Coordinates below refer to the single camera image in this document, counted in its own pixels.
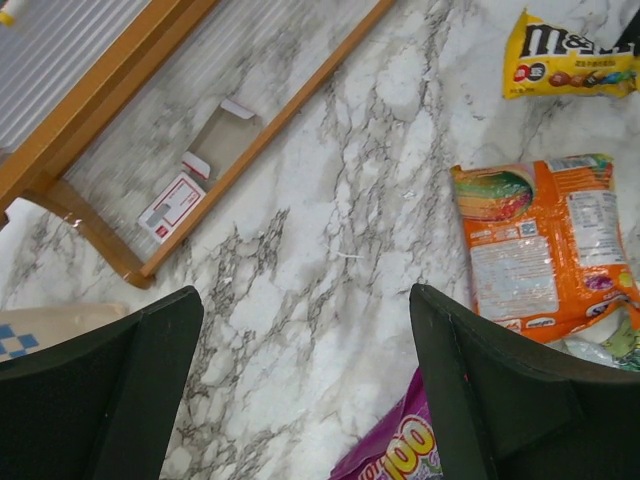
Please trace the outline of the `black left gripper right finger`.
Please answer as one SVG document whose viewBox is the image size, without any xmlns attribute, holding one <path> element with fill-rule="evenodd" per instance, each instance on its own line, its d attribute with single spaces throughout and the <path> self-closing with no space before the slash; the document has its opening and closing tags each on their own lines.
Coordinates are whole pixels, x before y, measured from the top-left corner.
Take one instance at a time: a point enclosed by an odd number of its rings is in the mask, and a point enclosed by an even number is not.
<svg viewBox="0 0 640 480">
<path fill-rule="evenodd" d="M 639 376 L 498 326 L 429 285 L 411 325 L 448 479 L 635 479 Z"/>
</svg>

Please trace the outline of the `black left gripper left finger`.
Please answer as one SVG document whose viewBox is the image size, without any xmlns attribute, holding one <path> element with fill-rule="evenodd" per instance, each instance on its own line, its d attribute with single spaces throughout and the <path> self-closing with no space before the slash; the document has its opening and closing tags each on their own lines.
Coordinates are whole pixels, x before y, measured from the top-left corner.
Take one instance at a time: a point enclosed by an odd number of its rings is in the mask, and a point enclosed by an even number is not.
<svg viewBox="0 0 640 480">
<path fill-rule="evenodd" d="M 187 286 L 2 363 L 2 478 L 158 478 L 203 317 Z"/>
</svg>

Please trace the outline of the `checkered paper bag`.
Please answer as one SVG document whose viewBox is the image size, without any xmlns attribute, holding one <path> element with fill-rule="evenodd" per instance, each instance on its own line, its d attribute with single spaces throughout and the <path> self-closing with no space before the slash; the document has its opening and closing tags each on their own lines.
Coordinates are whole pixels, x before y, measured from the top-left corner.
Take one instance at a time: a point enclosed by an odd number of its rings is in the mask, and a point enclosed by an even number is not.
<svg viewBox="0 0 640 480">
<path fill-rule="evenodd" d="M 121 304 L 72 304 L 1 312 L 1 361 L 63 343 L 129 314 Z"/>
</svg>

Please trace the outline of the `yellow M&M's candy bag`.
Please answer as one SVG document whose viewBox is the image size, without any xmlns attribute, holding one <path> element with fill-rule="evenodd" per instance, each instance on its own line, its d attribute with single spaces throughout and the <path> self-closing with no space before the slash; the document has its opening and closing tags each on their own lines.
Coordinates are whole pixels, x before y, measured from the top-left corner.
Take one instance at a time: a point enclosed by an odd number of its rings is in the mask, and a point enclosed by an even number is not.
<svg viewBox="0 0 640 480">
<path fill-rule="evenodd" d="M 505 47 L 503 98 L 625 97 L 639 89 L 639 57 L 635 47 L 633 41 L 626 41 L 604 48 L 524 10 Z"/>
</svg>

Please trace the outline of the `purple raisin snack bag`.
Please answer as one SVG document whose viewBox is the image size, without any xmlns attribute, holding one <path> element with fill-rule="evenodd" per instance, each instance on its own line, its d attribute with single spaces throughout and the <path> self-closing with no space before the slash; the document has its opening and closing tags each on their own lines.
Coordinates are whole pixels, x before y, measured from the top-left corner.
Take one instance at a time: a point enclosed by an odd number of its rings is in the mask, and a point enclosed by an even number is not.
<svg viewBox="0 0 640 480">
<path fill-rule="evenodd" d="M 444 477 L 421 373 L 405 395 L 332 469 L 329 479 Z"/>
</svg>

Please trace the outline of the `orange snack bag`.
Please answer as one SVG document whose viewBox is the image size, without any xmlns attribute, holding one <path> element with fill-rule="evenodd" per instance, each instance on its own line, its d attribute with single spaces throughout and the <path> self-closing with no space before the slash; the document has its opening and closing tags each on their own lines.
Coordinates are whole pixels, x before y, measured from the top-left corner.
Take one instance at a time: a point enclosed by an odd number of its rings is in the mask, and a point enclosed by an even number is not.
<svg viewBox="0 0 640 480">
<path fill-rule="evenodd" d="M 612 157 L 455 166 L 451 175 L 479 316 L 539 343 L 583 331 L 619 309 L 639 326 Z"/>
</svg>

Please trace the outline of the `light green candy packet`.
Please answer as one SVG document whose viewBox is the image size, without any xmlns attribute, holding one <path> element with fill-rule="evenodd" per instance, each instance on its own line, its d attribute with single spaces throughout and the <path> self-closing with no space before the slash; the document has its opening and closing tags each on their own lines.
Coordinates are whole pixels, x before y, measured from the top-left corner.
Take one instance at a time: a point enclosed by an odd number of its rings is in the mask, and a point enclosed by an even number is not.
<svg viewBox="0 0 640 480">
<path fill-rule="evenodd" d="M 598 323 L 566 337 L 569 354 L 586 361 L 627 371 L 639 371 L 639 330 L 620 308 Z"/>
</svg>

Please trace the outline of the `small red white card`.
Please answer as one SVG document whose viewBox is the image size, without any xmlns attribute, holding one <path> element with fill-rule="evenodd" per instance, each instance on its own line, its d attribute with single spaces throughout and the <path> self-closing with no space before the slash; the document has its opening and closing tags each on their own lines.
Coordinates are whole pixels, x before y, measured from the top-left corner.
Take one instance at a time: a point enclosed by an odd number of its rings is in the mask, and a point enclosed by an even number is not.
<svg viewBox="0 0 640 480">
<path fill-rule="evenodd" d="M 187 173 L 181 172 L 138 217 L 152 239 L 162 244 L 204 198 L 205 192 Z"/>
</svg>

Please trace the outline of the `wooden shelf rack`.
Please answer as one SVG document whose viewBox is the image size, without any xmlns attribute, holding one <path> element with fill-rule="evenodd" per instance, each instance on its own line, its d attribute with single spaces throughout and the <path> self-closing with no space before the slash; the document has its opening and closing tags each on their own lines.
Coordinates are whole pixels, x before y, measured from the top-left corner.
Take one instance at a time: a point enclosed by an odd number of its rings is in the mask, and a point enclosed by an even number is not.
<svg viewBox="0 0 640 480">
<path fill-rule="evenodd" d="M 76 231 L 124 281 L 156 272 L 358 47 L 388 1 L 150 1 L 1 169 L 3 243 L 28 212 Z M 263 129 L 209 188 L 182 155 L 224 99 Z M 181 173 L 205 196 L 162 244 L 138 217 Z"/>
</svg>

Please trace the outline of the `green marker pen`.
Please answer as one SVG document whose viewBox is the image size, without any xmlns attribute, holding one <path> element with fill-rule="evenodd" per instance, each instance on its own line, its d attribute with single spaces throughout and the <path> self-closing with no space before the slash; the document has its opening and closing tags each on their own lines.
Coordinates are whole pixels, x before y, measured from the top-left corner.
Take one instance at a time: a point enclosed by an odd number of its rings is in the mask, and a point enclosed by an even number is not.
<svg viewBox="0 0 640 480">
<path fill-rule="evenodd" d="M 2 1 L 0 8 L 0 23 L 7 27 L 11 27 L 16 20 L 24 14 L 27 5 L 27 0 Z"/>
</svg>

